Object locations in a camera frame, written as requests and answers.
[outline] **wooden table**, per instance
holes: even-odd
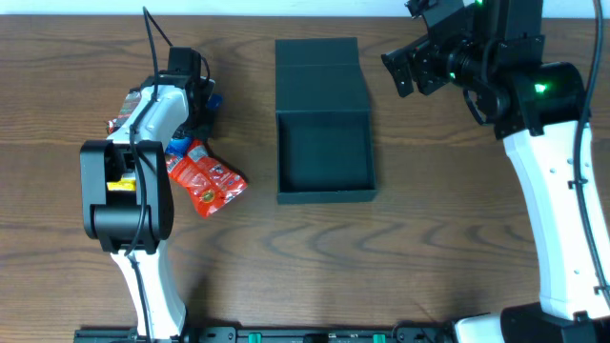
[[[424,33],[421,21],[158,21],[175,44],[208,57],[225,98],[211,146],[251,182],[209,219],[173,185],[170,258],[192,323],[391,326],[537,300],[536,250],[502,144],[475,123],[456,87],[401,99],[381,64],[383,52]],[[545,21],[545,59],[586,75],[593,28]],[[358,37],[379,194],[365,204],[278,206],[274,40],[341,36]],[[168,49],[156,42],[164,66]],[[104,121],[150,74],[140,17],[0,17],[1,342],[67,342],[83,326],[136,324],[120,271],[83,231],[78,151],[106,136]],[[593,122],[606,209],[609,76],[603,68]]]

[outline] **white wall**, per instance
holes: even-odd
[[[0,14],[408,16],[406,0],[0,0]],[[610,15],[610,0],[602,0]],[[593,17],[592,0],[545,0],[545,17]]]

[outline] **red snack bag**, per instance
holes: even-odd
[[[189,191],[194,208],[203,217],[243,192],[248,184],[238,174],[208,156],[199,140],[194,140],[184,157],[169,155],[168,174],[173,181]]]

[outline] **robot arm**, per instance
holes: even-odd
[[[574,180],[574,121],[544,127],[544,135],[521,131],[504,138],[523,188],[534,231],[540,269],[540,304],[545,313],[574,320],[610,315],[601,293],[580,221]],[[593,175],[591,129],[584,132],[582,170],[588,180],[585,197],[593,235],[606,274],[610,272],[610,241]]]
[[[463,89],[477,122],[494,126],[496,138],[504,142],[523,188],[539,256],[540,303],[460,320],[457,340],[565,341],[567,331],[584,330],[580,323],[610,315],[600,292],[606,283],[602,275],[610,272],[610,242],[588,125],[579,167],[588,180],[583,189],[590,239],[573,189],[574,142],[585,97],[580,75],[567,63],[542,63],[541,0],[485,0],[468,7],[461,0],[411,0],[407,7],[413,16],[424,17],[428,34],[381,56],[399,95],[414,91],[411,80],[425,95],[448,83]],[[591,333],[586,339],[595,337]]]
[[[121,128],[104,141],[86,142],[81,149],[85,230],[121,269],[137,312],[138,335],[151,339],[178,337],[186,317],[167,255],[173,199],[164,151],[176,131],[196,130],[206,122],[202,116],[214,81],[199,75],[200,65],[198,52],[172,47],[168,69],[159,75],[156,101],[145,109],[153,97],[154,78],[149,77]],[[134,122],[138,154],[130,149]],[[136,249],[125,255],[136,235],[142,204],[135,158],[140,158],[146,180],[146,216]]]

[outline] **dark green box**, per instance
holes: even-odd
[[[371,105],[355,38],[275,41],[279,204],[376,195]]]

